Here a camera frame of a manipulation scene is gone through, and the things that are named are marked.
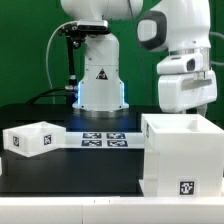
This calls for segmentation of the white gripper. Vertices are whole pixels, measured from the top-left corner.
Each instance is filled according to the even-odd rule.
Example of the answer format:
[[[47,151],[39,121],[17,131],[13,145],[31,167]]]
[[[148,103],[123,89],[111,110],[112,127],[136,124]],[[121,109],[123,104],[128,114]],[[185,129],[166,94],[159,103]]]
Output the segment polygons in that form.
[[[165,113],[179,113],[217,99],[213,70],[184,75],[164,75],[158,81],[159,106]]]

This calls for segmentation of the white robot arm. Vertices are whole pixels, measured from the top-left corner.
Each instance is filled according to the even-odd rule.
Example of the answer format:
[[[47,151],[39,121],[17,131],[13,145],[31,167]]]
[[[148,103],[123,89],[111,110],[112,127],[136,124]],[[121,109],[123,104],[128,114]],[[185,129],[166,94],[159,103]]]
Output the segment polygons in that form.
[[[73,104],[85,112],[118,112],[129,105],[119,77],[119,41],[111,20],[137,16],[143,0],[60,0],[73,18],[70,33],[86,43],[84,77]],[[160,0],[138,22],[139,44],[151,52],[168,51],[157,64],[159,105],[166,113],[202,107],[217,98],[216,76],[210,66],[208,0]]]

